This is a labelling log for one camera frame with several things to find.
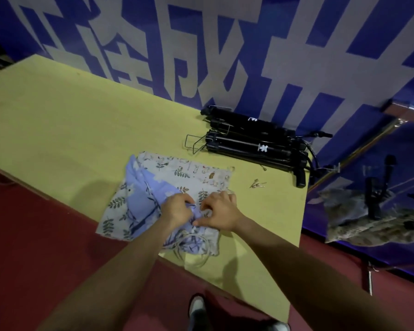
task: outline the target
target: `white logo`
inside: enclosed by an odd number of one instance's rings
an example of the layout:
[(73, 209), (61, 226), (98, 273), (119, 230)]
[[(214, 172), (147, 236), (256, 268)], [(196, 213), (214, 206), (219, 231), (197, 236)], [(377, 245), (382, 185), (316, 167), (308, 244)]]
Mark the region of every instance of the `white logo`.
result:
[(266, 152), (267, 151), (267, 148), (268, 148), (267, 145), (261, 145), (261, 144), (259, 144), (258, 151)]

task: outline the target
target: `hand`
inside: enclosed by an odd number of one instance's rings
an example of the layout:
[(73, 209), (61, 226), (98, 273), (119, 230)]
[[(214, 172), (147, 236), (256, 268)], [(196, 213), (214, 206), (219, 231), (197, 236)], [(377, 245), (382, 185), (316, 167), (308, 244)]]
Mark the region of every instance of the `hand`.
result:
[(189, 194), (178, 193), (168, 197), (161, 205), (160, 220), (166, 221), (172, 231), (192, 218), (193, 213), (186, 203), (194, 204), (195, 201)]
[(245, 217), (236, 206), (236, 195), (226, 191), (211, 193), (201, 204), (201, 210), (211, 209), (211, 217), (198, 218), (195, 226), (208, 226), (218, 230), (235, 231)]

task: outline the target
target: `red floor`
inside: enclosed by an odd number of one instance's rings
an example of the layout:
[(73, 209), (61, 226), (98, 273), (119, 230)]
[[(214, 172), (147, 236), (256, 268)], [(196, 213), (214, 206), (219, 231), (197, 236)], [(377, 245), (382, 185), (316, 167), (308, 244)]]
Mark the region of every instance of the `red floor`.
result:
[[(18, 186), (0, 186), (0, 330), (34, 330), (77, 284), (124, 246), (94, 234), (96, 223)], [(360, 284), (358, 259), (302, 236), (301, 247)], [(215, 330), (254, 330), (268, 319), (205, 281), (158, 261), (125, 330), (184, 330), (195, 293), (208, 297)], [(414, 331), (414, 284), (374, 274), (374, 296)], [(293, 331), (310, 330), (292, 308)]]

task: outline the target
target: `pant leg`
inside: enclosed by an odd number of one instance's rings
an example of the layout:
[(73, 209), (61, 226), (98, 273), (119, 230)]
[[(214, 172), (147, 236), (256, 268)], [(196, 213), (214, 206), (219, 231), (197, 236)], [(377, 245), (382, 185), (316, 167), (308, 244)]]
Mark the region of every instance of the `pant leg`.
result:
[(191, 314), (188, 331), (213, 331), (205, 310), (197, 310)]

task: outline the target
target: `person's left hand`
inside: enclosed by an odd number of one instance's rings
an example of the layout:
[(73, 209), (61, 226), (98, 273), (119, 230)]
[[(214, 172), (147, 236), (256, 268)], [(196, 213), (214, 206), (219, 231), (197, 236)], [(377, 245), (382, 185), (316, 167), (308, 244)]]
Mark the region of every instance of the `person's left hand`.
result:
[(194, 204), (195, 201), (189, 194), (178, 193), (168, 197), (161, 205), (160, 220), (166, 221), (172, 231), (188, 222), (193, 216), (192, 211), (186, 206), (186, 203)]

